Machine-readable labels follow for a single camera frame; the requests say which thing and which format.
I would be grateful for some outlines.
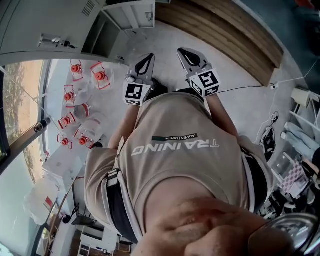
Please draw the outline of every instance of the black label on shirt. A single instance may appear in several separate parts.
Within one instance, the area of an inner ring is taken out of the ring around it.
[[[190,134],[185,136],[170,136],[170,137],[159,137],[159,136],[152,136],[153,141],[157,142],[166,142],[166,141],[186,141],[189,139],[198,138],[198,134]]]

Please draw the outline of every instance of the forearm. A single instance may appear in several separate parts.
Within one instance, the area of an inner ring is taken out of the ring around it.
[[[118,150],[121,138],[125,140],[133,133],[138,118],[139,106],[130,105],[118,129],[113,133],[108,148]]]
[[[213,123],[225,132],[239,137],[238,131],[230,116],[222,105],[218,95],[214,94],[206,98]]]

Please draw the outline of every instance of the wooden stair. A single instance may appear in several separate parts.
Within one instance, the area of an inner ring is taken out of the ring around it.
[[[157,3],[155,18],[221,51],[263,86],[279,68],[283,50],[273,37],[231,0],[172,0]]]

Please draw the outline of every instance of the black and white cube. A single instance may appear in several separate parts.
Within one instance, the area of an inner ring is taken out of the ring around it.
[[[220,78],[214,68],[190,77],[190,86],[203,98],[216,94],[220,85]]]
[[[150,93],[151,86],[135,82],[123,84],[123,100],[126,104],[142,106]]]

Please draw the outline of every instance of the glasses lens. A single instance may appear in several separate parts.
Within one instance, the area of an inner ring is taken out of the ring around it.
[[[317,217],[304,213],[276,218],[250,236],[249,255],[291,255],[306,244],[317,223]]]

